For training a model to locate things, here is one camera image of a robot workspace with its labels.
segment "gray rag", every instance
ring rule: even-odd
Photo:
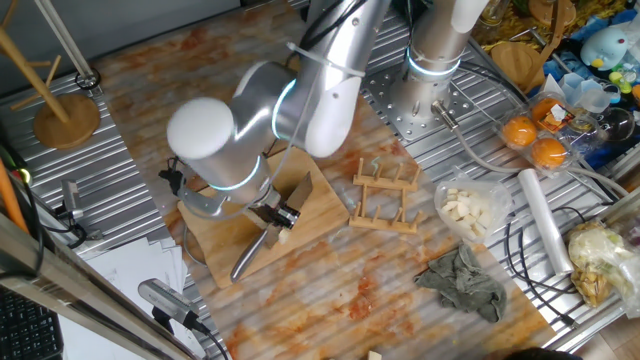
[[[413,281],[420,287],[438,290],[444,307],[477,311],[492,323],[500,321],[507,306],[504,286],[484,273],[473,251],[465,244],[429,261],[429,270]]]

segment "metal pipe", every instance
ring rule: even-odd
[[[64,22],[62,22],[60,15],[58,15],[53,4],[51,4],[51,0],[35,0],[35,2],[42,12],[42,16],[47,20],[49,26],[51,26],[51,29],[53,30],[53,33],[56,34],[60,44],[62,44],[62,47],[67,52],[67,55],[69,55],[73,65],[80,73],[80,76],[85,81],[92,79],[94,74],[91,67],[89,67],[89,63],[87,63],[87,60],[85,60],[82,53],[80,53],[78,45],[73,41],[69,30],[67,30],[67,27],[64,25]]]

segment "wooden stand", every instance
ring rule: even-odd
[[[422,211],[418,211],[418,214],[413,219],[413,222],[407,223],[405,209],[407,203],[407,191],[418,190],[418,176],[420,175],[420,168],[418,167],[416,169],[413,179],[411,181],[408,181],[399,179],[400,174],[402,173],[403,164],[400,164],[400,166],[398,166],[398,170],[396,171],[396,175],[393,177],[393,179],[385,179],[380,177],[382,174],[382,165],[378,167],[378,170],[373,176],[362,175],[363,164],[364,159],[360,158],[358,173],[353,177],[354,185],[362,185],[362,201],[359,202],[358,205],[356,205],[356,211],[349,219],[349,226],[374,230],[395,231],[403,234],[417,233],[418,223],[421,220],[424,220],[423,213]],[[373,218],[366,217],[367,188],[369,187],[401,191],[402,205],[398,209],[396,215],[393,217],[393,220],[382,220],[378,218],[380,216],[380,205],[378,205],[378,207],[376,208],[376,212],[373,215]]]
[[[33,70],[33,65],[42,66],[43,64],[27,61],[3,27],[0,27],[0,46],[4,49],[3,54],[11,58],[46,103],[33,123],[36,138],[48,147],[67,149],[91,137],[100,125],[100,111],[93,100],[76,94],[61,96],[58,101],[49,90],[48,86],[60,62],[59,58],[56,59],[45,84]],[[15,104],[12,109],[20,108],[36,98],[37,96],[31,97]]]

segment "knife blade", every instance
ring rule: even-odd
[[[285,202],[288,207],[297,210],[298,212],[302,209],[302,205],[307,201],[309,195],[313,191],[313,183],[311,182],[311,172],[308,172],[307,175],[302,179],[302,181],[298,184],[293,193],[289,196],[287,201]]]

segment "wooden cutting board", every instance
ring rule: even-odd
[[[271,171],[275,171],[284,156],[284,151],[268,159]],[[333,191],[327,179],[318,169],[311,157],[297,148],[291,148],[286,163],[273,184],[287,198],[302,181],[307,172],[311,172],[313,191],[300,210],[297,224],[288,234],[286,241],[280,241],[271,249],[263,248],[253,260],[242,278],[262,269],[300,246],[326,234],[338,226],[344,225],[349,213],[342,201]],[[206,188],[200,192],[205,196],[213,196],[215,190]],[[236,204],[226,204],[227,214],[241,209]],[[198,218],[185,205],[178,203],[189,230],[198,240],[205,261],[220,288],[231,285],[229,278],[236,261],[247,246],[258,236],[262,229],[246,216],[240,215],[226,221],[212,221]]]

